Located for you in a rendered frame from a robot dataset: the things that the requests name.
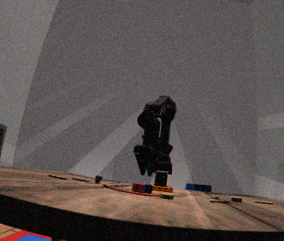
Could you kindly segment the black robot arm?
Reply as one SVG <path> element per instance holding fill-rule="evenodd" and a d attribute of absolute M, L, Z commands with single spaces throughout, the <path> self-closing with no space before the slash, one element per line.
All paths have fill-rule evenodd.
<path fill-rule="evenodd" d="M 168 174 L 172 174 L 172 164 L 169 154 L 173 146 L 169 145 L 169 135 L 171 122 L 176 114 L 176 103 L 170 96 L 159 96 L 154 102 L 147 102 L 142 110 L 142 113 L 137 118 L 138 125 L 144 130 L 144 133 L 155 133 L 159 135 L 160 122 L 162 121 L 160 137 L 156 138 L 153 148 L 158 149 L 163 154 L 163 159 L 160 159 L 155 168 L 156 173 L 155 186 L 167 186 Z M 159 172 L 160 171 L 168 171 Z"/>

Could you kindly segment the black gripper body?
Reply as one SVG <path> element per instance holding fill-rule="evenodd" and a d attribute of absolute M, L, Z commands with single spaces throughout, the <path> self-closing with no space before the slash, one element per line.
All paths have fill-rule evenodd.
<path fill-rule="evenodd" d="M 163 159 L 163 154 L 158 149 L 153 148 L 153 145 L 158 136 L 159 135 L 155 133 L 144 133 L 144 136 L 142 136 L 142 139 L 143 139 L 142 145 L 136 145 L 134 147 L 133 152 L 140 153 L 140 154 L 153 155 L 152 158 L 154 159 Z"/>

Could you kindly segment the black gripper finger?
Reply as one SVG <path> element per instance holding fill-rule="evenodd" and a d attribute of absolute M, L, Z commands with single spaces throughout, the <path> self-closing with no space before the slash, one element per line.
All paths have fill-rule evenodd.
<path fill-rule="evenodd" d="M 151 158 L 149 161 L 148 161 L 148 164 L 147 164 L 147 174 L 148 176 L 152 176 L 152 173 L 154 171 L 154 168 L 156 166 L 156 164 L 161 161 L 160 159 L 154 159 L 154 158 Z"/>
<path fill-rule="evenodd" d="M 135 153 L 135 156 L 141 175 L 144 175 L 147 170 L 148 161 L 153 157 L 153 155 Z"/>

